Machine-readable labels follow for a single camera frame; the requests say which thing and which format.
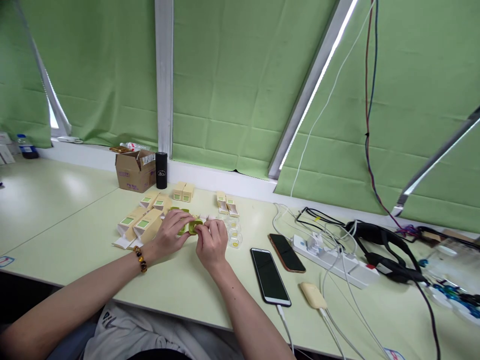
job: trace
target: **phone screen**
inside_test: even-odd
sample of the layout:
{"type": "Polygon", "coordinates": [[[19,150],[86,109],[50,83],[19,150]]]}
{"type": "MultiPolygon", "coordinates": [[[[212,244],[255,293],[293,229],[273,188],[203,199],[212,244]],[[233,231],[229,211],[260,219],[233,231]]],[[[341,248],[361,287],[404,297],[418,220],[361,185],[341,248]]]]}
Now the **phone screen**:
{"type": "Polygon", "coordinates": [[[270,234],[269,236],[276,247],[278,256],[282,258],[283,263],[288,270],[296,272],[306,271],[305,266],[302,264],[297,253],[292,249],[285,236],[278,234],[270,234]]]}
{"type": "Polygon", "coordinates": [[[267,303],[290,306],[290,299],[280,278],[272,254],[267,250],[251,249],[253,264],[263,299],[267,303]]]}

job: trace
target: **headset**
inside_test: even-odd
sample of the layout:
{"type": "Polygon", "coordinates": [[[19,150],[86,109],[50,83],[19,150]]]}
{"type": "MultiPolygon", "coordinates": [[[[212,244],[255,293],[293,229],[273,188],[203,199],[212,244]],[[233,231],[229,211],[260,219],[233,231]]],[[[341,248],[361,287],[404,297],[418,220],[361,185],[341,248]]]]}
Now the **headset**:
{"type": "MultiPolygon", "coordinates": [[[[351,221],[346,225],[345,229],[350,232],[353,226],[354,222],[351,221]]],[[[409,246],[394,232],[375,224],[358,221],[356,224],[356,232],[353,237],[365,254],[367,262],[375,266],[378,271],[383,273],[389,279],[402,284],[406,284],[411,280],[428,283],[427,279],[422,275],[419,263],[410,251],[409,246]],[[362,244],[361,240],[385,246],[388,252],[392,254],[397,261],[368,251],[362,244]],[[390,248],[389,243],[396,245],[407,254],[413,263],[413,266],[415,266],[415,269],[408,268],[405,260],[390,248]]]]}

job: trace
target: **power strip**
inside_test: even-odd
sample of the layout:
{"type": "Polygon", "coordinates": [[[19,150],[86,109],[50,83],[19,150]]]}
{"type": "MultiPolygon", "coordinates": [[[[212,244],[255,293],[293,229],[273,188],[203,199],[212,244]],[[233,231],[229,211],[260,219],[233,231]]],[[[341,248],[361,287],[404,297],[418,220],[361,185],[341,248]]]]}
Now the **power strip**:
{"type": "Polygon", "coordinates": [[[339,256],[338,252],[334,249],[330,249],[326,246],[318,246],[317,241],[310,241],[310,243],[307,244],[307,242],[300,236],[294,235],[291,247],[300,255],[303,255],[325,269],[329,269],[338,258],[335,266],[331,268],[330,272],[341,277],[343,280],[346,280],[348,277],[350,284],[359,289],[365,289],[368,285],[377,282],[380,278],[379,272],[373,266],[358,261],[354,257],[349,257],[348,254],[343,252],[339,256]],[[341,257],[343,257],[345,261],[346,274],[341,257]]]}

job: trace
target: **phone case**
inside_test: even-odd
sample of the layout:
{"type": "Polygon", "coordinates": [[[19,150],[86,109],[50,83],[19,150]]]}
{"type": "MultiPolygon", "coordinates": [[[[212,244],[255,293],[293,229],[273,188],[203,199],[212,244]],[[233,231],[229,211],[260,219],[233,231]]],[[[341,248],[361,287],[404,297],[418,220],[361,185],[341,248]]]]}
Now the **phone case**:
{"type": "Polygon", "coordinates": [[[280,255],[280,252],[279,250],[277,249],[277,247],[275,246],[275,243],[274,241],[272,240],[272,238],[270,237],[270,235],[268,235],[268,239],[270,240],[271,242],[271,245],[273,246],[273,248],[275,249],[275,252],[276,254],[278,255],[278,257],[280,258],[280,261],[281,261],[281,264],[283,265],[283,267],[285,268],[285,270],[287,270],[288,272],[290,273],[300,273],[300,274],[303,274],[305,272],[307,272],[307,269],[305,270],[292,270],[292,269],[289,269],[287,267],[287,265],[285,265],[285,262],[284,262],[284,258],[280,255]]]}
{"type": "MultiPolygon", "coordinates": [[[[266,302],[267,304],[278,305],[276,302],[268,301],[265,298],[264,292],[262,291],[262,283],[260,282],[260,275],[259,275],[259,272],[257,271],[257,267],[255,266],[255,259],[254,259],[253,252],[254,252],[254,249],[251,248],[250,249],[251,260],[253,262],[253,267],[255,268],[256,280],[258,281],[258,287],[260,288],[261,297],[263,298],[263,301],[266,302]]],[[[285,308],[289,308],[289,307],[292,306],[292,300],[290,300],[289,293],[287,292],[287,288],[285,287],[284,281],[283,281],[282,277],[280,276],[280,273],[278,273],[278,277],[280,278],[281,284],[282,284],[283,288],[285,289],[286,296],[287,296],[288,300],[290,301],[290,305],[281,305],[281,306],[283,306],[285,308]]]]}

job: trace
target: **wrist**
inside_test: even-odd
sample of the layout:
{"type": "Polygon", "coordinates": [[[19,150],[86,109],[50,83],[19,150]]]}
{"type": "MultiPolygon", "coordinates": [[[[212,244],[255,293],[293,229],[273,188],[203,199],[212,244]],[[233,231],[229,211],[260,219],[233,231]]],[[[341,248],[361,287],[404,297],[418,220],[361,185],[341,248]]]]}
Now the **wrist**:
{"type": "Polygon", "coordinates": [[[162,249],[155,241],[151,241],[141,247],[141,253],[147,266],[151,266],[165,256],[162,249]]]}
{"type": "Polygon", "coordinates": [[[223,279],[225,279],[230,274],[230,272],[233,271],[227,260],[219,262],[207,270],[213,281],[217,284],[223,279]]]}

